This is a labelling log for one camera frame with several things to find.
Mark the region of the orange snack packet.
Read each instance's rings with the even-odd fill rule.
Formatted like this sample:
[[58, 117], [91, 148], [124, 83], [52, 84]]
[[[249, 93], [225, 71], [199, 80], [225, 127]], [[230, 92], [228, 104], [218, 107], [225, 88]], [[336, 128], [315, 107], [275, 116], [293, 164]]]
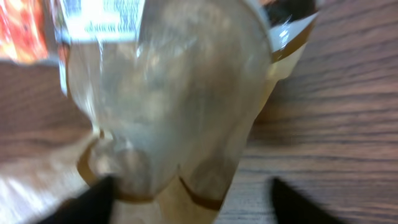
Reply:
[[1, 60], [31, 65], [57, 59], [43, 0], [1, 0]]

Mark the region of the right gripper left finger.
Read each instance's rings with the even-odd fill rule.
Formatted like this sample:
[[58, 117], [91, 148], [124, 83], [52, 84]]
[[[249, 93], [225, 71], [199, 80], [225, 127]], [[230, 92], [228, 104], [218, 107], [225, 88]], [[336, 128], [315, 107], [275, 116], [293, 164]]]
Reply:
[[37, 224], [110, 224], [113, 206], [114, 177], [107, 176]]

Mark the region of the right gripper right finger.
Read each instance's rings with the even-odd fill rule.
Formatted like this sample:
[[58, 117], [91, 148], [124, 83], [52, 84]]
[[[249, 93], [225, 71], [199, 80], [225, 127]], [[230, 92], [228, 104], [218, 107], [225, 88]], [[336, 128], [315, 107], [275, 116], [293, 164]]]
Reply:
[[278, 224], [344, 224], [278, 177], [271, 181], [271, 205]]

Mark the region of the brown clear snack bag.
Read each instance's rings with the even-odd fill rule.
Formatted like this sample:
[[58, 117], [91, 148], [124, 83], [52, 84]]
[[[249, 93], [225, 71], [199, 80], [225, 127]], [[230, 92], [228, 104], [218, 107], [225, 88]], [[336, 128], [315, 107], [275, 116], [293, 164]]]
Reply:
[[114, 177], [116, 223], [213, 223], [251, 127], [322, 2], [47, 1], [64, 90], [99, 135], [76, 168]]

